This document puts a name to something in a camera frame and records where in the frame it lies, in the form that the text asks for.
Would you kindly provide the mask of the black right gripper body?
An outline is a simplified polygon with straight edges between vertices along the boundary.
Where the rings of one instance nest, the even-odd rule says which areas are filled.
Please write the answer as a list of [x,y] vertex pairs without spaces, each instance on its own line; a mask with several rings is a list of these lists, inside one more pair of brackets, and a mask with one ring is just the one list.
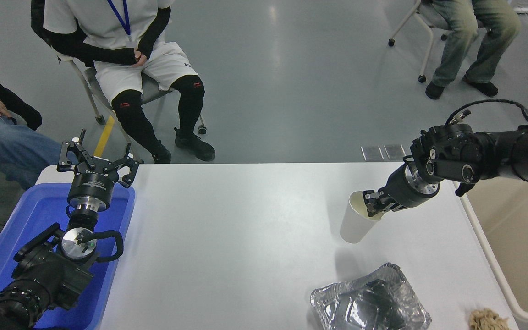
[[416,165],[401,165],[388,177],[383,187],[383,202],[396,201],[406,208],[414,208],[438,192],[439,184],[425,181]]

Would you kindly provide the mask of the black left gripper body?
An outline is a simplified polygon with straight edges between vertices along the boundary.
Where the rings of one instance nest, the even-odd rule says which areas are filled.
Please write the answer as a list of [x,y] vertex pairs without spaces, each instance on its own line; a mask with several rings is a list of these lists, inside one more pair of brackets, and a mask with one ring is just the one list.
[[109,203],[112,198],[115,183],[119,181],[117,170],[111,167],[107,159],[92,158],[94,169],[90,169],[83,161],[75,168],[71,189],[67,202],[78,203],[80,198],[92,197],[102,203]]

